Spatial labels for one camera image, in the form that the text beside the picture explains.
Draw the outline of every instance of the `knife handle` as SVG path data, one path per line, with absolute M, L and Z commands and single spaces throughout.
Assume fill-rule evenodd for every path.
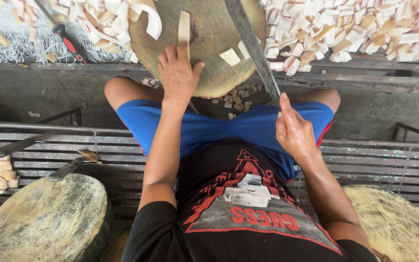
M 66 25 L 57 24 L 53 27 L 53 33 L 58 34 L 64 44 L 67 47 L 67 50 L 80 62 L 88 63 L 89 58 L 85 50 L 74 40 L 72 36 L 67 33 Z

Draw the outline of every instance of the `knife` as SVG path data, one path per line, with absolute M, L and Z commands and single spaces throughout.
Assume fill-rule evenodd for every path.
M 243 9 L 241 1 L 224 0 L 224 2 L 226 3 L 226 9 L 236 27 L 239 37 L 253 59 L 253 63 L 255 63 L 255 66 L 257 67 L 261 80 L 268 89 L 274 104 L 276 104 L 276 107 L 280 111 L 281 106 L 279 105 L 279 98 L 281 91 L 279 90 L 276 79 L 269 67 L 268 60 L 266 60 L 265 54 L 258 44 L 257 35 L 255 34 L 253 27 L 251 27 L 250 20 L 248 20 L 247 13 L 245 12 L 245 9 Z
M 40 3 L 39 0 L 34 0 L 35 3 L 38 5 L 40 10 L 48 17 L 51 21 L 53 26 L 53 33 L 59 35 L 67 47 L 67 50 L 80 62 L 87 63 L 89 61 L 89 57 L 85 50 L 67 33 L 66 25 L 58 24 L 58 22 L 51 16 L 51 14 L 46 10 L 43 3 Z

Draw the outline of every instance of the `tree stump chopping block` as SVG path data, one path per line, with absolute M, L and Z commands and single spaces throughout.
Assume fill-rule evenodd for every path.
M 80 174 L 41 178 L 0 207 L 0 261 L 95 261 L 112 220 L 98 180 Z
M 419 261 L 419 208 L 377 186 L 352 185 L 344 190 L 381 262 Z
M 168 44 L 177 44 L 180 11 L 190 14 L 190 63 L 204 62 L 195 97 L 218 97 L 245 81 L 255 70 L 252 59 L 245 60 L 237 47 L 240 38 L 227 13 L 224 0 L 166 0 L 154 2 L 162 22 L 158 40 L 146 33 L 148 15 L 129 22 L 132 50 L 157 79 L 158 55 Z M 265 43 L 265 14 L 258 0 L 242 0 L 261 45 Z M 241 62 L 230 66 L 219 54 L 233 48 Z

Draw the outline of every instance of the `hand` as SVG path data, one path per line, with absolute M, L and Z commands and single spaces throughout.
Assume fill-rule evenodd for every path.
M 279 103 L 282 111 L 277 115 L 276 139 L 302 167 L 302 164 L 317 157 L 318 154 L 321 156 L 316 147 L 313 125 L 292 108 L 286 93 L 281 94 Z
M 205 63 L 195 64 L 192 70 L 187 57 L 187 43 L 182 43 L 177 49 L 176 45 L 168 45 L 164 52 L 159 54 L 158 59 L 164 88 L 163 103 L 169 102 L 172 106 L 187 108 Z

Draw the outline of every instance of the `metal bench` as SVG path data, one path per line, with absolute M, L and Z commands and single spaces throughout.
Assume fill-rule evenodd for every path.
M 0 195 L 0 205 L 20 188 L 48 176 L 90 150 L 103 164 L 84 162 L 75 172 L 103 183 L 117 219 L 133 219 L 137 213 L 147 158 L 126 129 L 0 123 L 0 147 L 33 138 L 36 142 L 12 152 L 14 170 L 21 176 L 19 188 Z M 323 139 L 320 146 L 329 170 L 341 185 L 379 185 L 401 194 L 419 207 L 419 143 L 349 139 Z M 289 188 L 300 205 L 313 213 L 303 174 Z

